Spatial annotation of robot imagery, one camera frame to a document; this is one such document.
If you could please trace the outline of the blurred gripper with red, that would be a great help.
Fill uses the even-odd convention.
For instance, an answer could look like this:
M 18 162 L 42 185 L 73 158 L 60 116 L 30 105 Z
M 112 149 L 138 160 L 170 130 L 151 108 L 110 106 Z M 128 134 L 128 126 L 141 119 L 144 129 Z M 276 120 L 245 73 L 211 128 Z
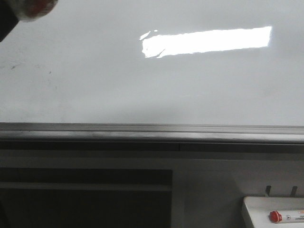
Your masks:
M 0 41 L 2 42 L 20 21 L 31 22 L 44 17 L 57 3 L 57 0 L 1 0 Z

